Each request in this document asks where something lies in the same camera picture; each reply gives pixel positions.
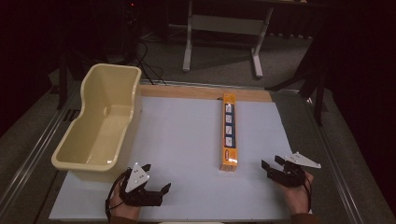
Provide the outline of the person's right hand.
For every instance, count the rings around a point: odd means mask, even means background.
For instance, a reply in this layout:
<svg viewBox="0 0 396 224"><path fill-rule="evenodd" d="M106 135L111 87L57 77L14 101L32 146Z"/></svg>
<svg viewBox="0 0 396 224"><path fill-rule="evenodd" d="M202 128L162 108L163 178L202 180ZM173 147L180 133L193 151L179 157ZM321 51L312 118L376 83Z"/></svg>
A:
<svg viewBox="0 0 396 224"><path fill-rule="evenodd" d="M276 185L282 190L286 205L292 215L309 213L311 209L312 182L314 177L308 172L305 172L304 174L304 183L300 187L287 188L276 183Z"/></svg>

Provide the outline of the black metal stand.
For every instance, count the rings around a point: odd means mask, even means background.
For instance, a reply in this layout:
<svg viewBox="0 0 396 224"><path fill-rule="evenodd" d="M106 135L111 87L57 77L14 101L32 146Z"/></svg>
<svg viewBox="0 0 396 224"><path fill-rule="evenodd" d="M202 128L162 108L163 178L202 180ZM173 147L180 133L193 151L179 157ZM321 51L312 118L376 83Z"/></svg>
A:
<svg viewBox="0 0 396 224"><path fill-rule="evenodd" d="M66 100L68 94L68 74L72 75L72 78L79 80L82 73L82 67L79 62L77 53L69 50L65 51L60 55L59 60L59 85L58 85L58 109L61 109Z"/></svg>
<svg viewBox="0 0 396 224"><path fill-rule="evenodd" d="M308 99L313 93L316 94L314 118L319 126L322 125L321 110L323 106L325 78L327 74L326 61L328 52L326 50L325 35L328 33L328 25L329 12L324 12L319 30L313 37L313 40L294 75L275 86L265 88L267 91L280 91L293 83L304 80L304 84L299 89L298 93L305 99Z"/></svg>

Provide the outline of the wooden board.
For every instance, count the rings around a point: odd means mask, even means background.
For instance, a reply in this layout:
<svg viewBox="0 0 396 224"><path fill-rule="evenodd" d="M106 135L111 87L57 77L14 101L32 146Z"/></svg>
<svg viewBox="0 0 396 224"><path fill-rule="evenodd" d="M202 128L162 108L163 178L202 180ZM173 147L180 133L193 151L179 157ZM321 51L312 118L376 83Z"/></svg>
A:
<svg viewBox="0 0 396 224"><path fill-rule="evenodd" d="M140 89L143 96L150 97L218 100L224 93L232 93L236 96L237 101L272 102L272 97L268 91L164 85L141 85Z"/></svg>

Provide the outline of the cream plastic tub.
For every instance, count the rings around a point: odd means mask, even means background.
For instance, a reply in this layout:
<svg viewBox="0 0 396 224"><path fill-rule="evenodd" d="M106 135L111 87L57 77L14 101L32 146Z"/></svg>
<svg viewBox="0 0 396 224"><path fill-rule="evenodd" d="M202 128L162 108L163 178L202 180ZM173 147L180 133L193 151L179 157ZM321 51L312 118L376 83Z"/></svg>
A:
<svg viewBox="0 0 396 224"><path fill-rule="evenodd" d="M80 87L81 109L51 157L81 180L112 182L129 166L142 113L139 68L99 63Z"/></svg>

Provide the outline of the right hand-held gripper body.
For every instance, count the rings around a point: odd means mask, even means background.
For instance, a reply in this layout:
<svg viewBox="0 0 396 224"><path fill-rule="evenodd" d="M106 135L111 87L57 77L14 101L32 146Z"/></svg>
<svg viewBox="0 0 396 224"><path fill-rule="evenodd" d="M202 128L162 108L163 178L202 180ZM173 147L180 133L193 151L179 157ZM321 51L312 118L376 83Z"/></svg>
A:
<svg viewBox="0 0 396 224"><path fill-rule="evenodd" d="M278 184L281 184L287 188L300 187L304 183L305 174L304 167L321 168L321 164L311 159L308 159L303 154L296 152L289 156L281 157L286 163L282 171L275 169L273 175L268 175L270 179Z"/></svg>

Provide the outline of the person's left hand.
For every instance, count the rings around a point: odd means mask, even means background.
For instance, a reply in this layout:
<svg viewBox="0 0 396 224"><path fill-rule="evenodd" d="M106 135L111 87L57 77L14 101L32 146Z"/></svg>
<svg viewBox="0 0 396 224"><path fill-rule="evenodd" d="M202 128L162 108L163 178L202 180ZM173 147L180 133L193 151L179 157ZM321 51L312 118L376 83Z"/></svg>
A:
<svg viewBox="0 0 396 224"><path fill-rule="evenodd" d="M110 198L109 205L111 207L110 214L112 217L126 217L133 220L138 220L140 214L139 207L126 205L120 198L120 187L114 188L112 197Z"/></svg>

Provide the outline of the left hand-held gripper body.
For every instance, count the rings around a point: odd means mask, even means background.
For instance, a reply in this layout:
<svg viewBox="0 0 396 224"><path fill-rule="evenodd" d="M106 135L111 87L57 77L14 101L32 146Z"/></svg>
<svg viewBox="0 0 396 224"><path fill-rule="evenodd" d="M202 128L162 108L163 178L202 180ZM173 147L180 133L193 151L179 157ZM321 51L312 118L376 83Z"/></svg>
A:
<svg viewBox="0 0 396 224"><path fill-rule="evenodd" d="M120 198L131 206L161 206L163 195L159 191L146 190L150 176L137 162L121 176Z"/></svg>

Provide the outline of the aluminium rail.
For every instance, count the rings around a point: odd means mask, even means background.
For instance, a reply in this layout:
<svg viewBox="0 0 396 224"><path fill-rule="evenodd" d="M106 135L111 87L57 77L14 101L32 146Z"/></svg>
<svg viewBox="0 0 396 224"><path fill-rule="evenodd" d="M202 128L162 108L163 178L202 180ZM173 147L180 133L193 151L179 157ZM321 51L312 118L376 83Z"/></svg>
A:
<svg viewBox="0 0 396 224"><path fill-rule="evenodd" d="M310 118L314 129L319 135L320 142L323 145L323 150L326 156L326 162L328 164L330 173L332 174L332 180L334 182L335 187L337 188L339 197L342 201L342 204L344 206L350 224L364 224L361 217L361 213L357 208L357 205L350 192L350 188L343 177L338 162L334 157L334 154L332 152L332 147L327 138L327 135L324 132L323 128L318 125L318 122L314 117L315 106L313 101L310 98L308 98L308 99L303 99L303 103L305 110L307 111L308 117Z"/></svg>
<svg viewBox="0 0 396 224"><path fill-rule="evenodd" d="M58 95L46 93L0 137L0 223L47 150L79 88L79 81L71 84L60 108Z"/></svg>

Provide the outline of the white metal desk frame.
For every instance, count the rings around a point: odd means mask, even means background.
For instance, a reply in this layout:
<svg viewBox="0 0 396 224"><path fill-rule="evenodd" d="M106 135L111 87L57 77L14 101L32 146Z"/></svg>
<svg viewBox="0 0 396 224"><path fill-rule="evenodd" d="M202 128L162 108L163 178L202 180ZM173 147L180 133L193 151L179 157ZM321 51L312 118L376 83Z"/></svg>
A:
<svg viewBox="0 0 396 224"><path fill-rule="evenodd" d="M184 52L182 71L191 70L191 52L192 52L192 31L209 31L221 32L240 35L255 35L258 37L257 44L250 50L250 55L257 78L263 77L262 65L260 60L260 50L262 42L266 35L274 9L268 7L265 10L263 20L237 19L219 16L200 15L193 13L193 0L188 4L187 20L187 42Z"/></svg>

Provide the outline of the white paper sheet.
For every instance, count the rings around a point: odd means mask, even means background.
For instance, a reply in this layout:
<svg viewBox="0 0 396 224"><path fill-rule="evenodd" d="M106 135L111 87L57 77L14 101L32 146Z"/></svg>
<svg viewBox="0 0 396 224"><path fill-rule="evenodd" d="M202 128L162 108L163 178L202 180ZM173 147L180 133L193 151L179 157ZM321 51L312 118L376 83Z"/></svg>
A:
<svg viewBox="0 0 396 224"><path fill-rule="evenodd" d="M264 221L289 213L267 179L262 160L290 154L276 105L236 105L238 166L220 170L221 103L217 100L146 97L129 166L151 164L149 190L168 183L160 207L143 208L143 221ZM58 220L102 220L112 182L64 180L50 213Z"/></svg>

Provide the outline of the long orange box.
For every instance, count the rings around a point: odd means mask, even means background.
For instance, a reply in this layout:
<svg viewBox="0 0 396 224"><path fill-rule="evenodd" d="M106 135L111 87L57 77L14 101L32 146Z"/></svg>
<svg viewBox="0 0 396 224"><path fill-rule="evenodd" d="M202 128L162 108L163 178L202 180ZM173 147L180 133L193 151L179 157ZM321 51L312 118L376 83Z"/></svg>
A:
<svg viewBox="0 0 396 224"><path fill-rule="evenodd" d="M220 170L234 172L238 165L236 145L236 98L232 93L225 92L222 97L222 143Z"/></svg>

